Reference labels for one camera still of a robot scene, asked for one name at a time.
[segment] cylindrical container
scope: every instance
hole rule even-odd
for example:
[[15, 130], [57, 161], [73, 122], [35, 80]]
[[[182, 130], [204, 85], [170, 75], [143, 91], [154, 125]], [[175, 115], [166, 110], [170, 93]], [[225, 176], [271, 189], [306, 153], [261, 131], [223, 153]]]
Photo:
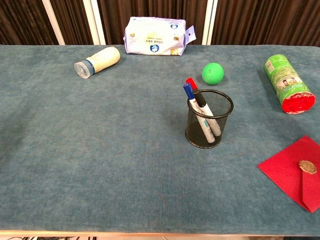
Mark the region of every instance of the cylindrical container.
[[310, 92], [286, 56], [277, 54], [269, 57], [264, 70], [285, 113], [301, 114], [315, 104], [316, 96]]
[[74, 69], [80, 77], [87, 79], [91, 75], [116, 64], [120, 59], [120, 53], [114, 46], [109, 46], [96, 54], [87, 57], [83, 61], [76, 62]]
[[[210, 149], [220, 143], [228, 115], [234, 109], [234, 103], [228, 95], [217, 90], [203, 89], [200, 90], [200, 92], [213, 116], [197, 112], [193, 109], [190, 102], [187, 101], [189, 113], [185, 129], [185, 137], [193, 146], [202, 149]], [[199, 124], [199, 117], [206, 119], [207, 122], [214, 120], [214, 122], [218, 124], [221, 134], [219, 136], [214, 136], [214, 142], [209, 143], [207, 141], [204, 131]]]

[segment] wax seal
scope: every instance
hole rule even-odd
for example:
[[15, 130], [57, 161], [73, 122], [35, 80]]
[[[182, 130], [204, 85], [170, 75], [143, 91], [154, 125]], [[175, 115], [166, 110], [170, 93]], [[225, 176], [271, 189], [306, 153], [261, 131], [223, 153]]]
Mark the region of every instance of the wax seal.
[[306, 160], [300, 161], [299, 167], [302, 169], [302, 171], [308, 174], [315, 174], [317, 172], [316, 166], [310, 161], [306, 161]]

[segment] pen holder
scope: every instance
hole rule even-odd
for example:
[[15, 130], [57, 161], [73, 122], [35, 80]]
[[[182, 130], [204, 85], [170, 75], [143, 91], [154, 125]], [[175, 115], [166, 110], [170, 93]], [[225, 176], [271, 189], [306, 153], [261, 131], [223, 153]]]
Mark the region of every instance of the pen holder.
[[[189, 113], [185, 137], [193, 146], [210, 149], [220, 143], [228, 115], [234, 109], [234, 103], [228, 95], [217, 90], [203, 89], [200, 90], [200, 92], [213, 113], [213, 116], [198, 113], [192, 108], [190, 102], [187, 101]], [[210, 127], [206, 129], [201, 127], [199, 121], [203, 121], [206, 125], [209, 123], [208, 125]], [[208, 138], [206, 137], [209, 133], [212, 134], [208, 131], [211, 131], [214, 135], [214, 141], [211, 143], [208, 142]]]

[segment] blue marker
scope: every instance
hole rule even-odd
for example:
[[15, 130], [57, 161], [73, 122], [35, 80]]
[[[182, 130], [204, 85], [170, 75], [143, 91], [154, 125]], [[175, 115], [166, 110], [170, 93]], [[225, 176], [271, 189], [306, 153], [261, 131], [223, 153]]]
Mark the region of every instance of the blue marker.
[[[192, 108], [196, 112], [203, 114], [196, 99], [195, 99], [194, 94], [192, 93], [192, 88], [191, 88], [190, 83], [184, 84], [183, 88], [185, 90], [186, 95], [188, 96], [189, 103], [191, 104]], [[206, 140], [208, 141], [208, 143], [212, 144], [215, 141], [215, 137], [214, 137], [214, 134], [212, 133], [206, 119], [201, 116], [198, 116], [198, 115], [196, 115], [196, 118], [198, 119], [198, 122], [203, 130], [203, 133], [204, 133]]]

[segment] clear bottle cap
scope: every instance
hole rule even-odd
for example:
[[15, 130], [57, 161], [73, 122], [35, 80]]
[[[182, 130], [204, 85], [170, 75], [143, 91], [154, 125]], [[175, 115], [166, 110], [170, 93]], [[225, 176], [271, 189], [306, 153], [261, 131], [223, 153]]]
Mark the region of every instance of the clear bottle cap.
[[88, 60], [76, 62], [74, 64], [74, 69], [76, 73], [84, 79], [87, 79], [95, 74], [95, 69]]

